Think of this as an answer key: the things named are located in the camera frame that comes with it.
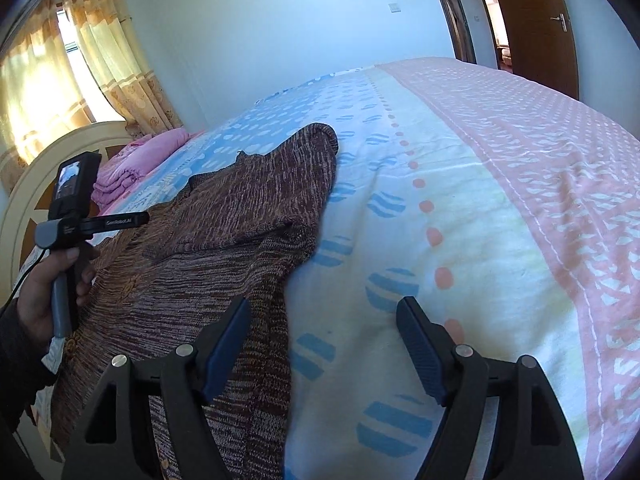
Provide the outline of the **left forearm dark sleeve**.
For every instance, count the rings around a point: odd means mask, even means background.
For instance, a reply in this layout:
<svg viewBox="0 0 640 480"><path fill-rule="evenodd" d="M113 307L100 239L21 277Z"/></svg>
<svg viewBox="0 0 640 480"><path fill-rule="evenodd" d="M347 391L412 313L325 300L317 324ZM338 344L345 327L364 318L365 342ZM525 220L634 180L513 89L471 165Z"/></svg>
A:
<svg viewBox="0 0 640 480"><path fill-rule="evenodd" d="M41 479L13 434L37 392L52 385L55 374L43 364L44 350L29 338L16 304L13 299L1 313L1 478Z"/></svg>

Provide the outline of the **person's left hand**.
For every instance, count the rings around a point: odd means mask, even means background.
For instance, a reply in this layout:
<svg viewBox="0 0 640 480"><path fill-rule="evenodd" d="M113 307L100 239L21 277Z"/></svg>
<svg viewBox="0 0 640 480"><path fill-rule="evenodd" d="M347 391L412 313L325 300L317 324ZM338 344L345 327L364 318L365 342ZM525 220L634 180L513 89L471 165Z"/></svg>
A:
<svg viewBox="0 0 640 480"><path fill-rule="evenodd" d="M51 292L55 279L71 268L79 257L87 257L89 263L81 272L76 286L77 305L83 307L88 302L96 269L92 262L100 255L99 249L90 244L81 247L50 252L36 264L26 278L17 299L16 312L22 329L32 343L40 350L47 348L53 337L51 312Z"/></svg>

